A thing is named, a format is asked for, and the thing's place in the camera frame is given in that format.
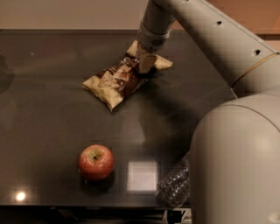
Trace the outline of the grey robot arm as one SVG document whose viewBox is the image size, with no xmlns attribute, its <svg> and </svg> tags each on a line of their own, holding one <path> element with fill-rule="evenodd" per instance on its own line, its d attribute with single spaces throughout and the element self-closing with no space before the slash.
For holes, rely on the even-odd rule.
<svg viewBox="0 0 280 224">
<path fill-rule="evenodd" d="M 193 224 L 280 224 L 280 53 L 206 0 L 149 0 L 139 27 L 155 52 L 174 21 L 234 99 L 197 126 L 190 147 Z"/>
</svg>

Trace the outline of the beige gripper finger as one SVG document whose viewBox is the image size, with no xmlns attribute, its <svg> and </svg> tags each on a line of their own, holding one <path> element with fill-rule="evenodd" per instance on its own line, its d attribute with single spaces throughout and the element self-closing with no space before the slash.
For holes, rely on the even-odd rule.
<svg viewBox="0 0 280 224">
<path fill-rule="evenodd" d="M 157 56 L 154 53 L 142 52 L 139 55 L 139 73 L 147 74 L 151 68 L 154 66 Z"/>
<path fill-rule="evenodd" d="M 142 56 L 143 56 L 143 49 L 142 49 L 142 47 L 141 47 L 141 44 L 138 43 L 138 44 L 136 45 L 135 57 L 136 57 L 138 60 L 140 60 L 140 59 L 142 58 Z"/>
</svg>

